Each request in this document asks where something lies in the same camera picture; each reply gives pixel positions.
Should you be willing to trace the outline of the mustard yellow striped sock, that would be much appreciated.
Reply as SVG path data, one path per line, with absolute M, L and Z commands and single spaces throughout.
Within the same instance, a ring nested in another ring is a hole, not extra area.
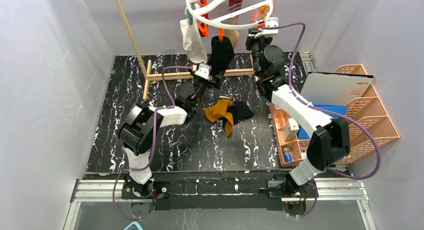
M 215 105 L 204 109 L 205 116 L 211 123 L 214 123 L 221 118 L 226 120 L 224 129 L 227 137 L 231 135 L 234 127 L 233 114 L 227 111 L 228 108 L 233 105 L 233 97 L 231 95 L 223 94 L 219 96 L 218 101 Z

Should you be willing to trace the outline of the black sock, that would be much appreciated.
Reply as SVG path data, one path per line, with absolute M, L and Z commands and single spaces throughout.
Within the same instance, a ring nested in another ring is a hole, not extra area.
M 235 53 L 230 39 L 226 36 L 220 40 L 219 36 L 211 39 L 211 55 L 207 64 L 211 67 L 210 75 L 216 77 L 224 74 Z
M 233 124 L 252 118 L 255 114 L 250 110 L 249 106 L 242 101 L 234 101 L 233 104 L 227 108 L 227 112 L 232 114 Z

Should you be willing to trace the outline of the white round clip hanger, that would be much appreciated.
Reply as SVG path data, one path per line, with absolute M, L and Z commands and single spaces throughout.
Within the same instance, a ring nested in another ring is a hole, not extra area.
M 249 29 L 272 16 L 275 0 L 185 0 L 195 20 L 220 29 Z

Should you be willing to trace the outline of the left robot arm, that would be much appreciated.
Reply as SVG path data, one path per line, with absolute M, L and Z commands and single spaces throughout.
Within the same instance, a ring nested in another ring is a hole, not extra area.
M 150 165 L 156 148 L 157 131 L 171 125 L 189 123 L 196 115 L 206 90 L 220 89 L 222 78 L 221 73 L 207 79 L 195 76 L 192 83 L 188 82 L 177 89 L 176 99 L 171 106 L 134 106 L 118 132 L 128 157 L 132 184 L 144 187 L 152 178 Z

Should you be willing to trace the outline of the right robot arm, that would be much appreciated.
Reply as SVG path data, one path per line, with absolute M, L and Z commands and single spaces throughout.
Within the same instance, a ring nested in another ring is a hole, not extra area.
M 285 177 L 284 193 L 301 192 L 318 174 L 350 153 L 348 123 L 315 110 L 312 104 L 293 89 L 286 78 L 284 52 L 271 44 L 271 37 L 250 33 L 246 49 L 251 52 L 256 87 L 260 95 L 280 107 L 306 131 L 310 142 L 306 158 Z

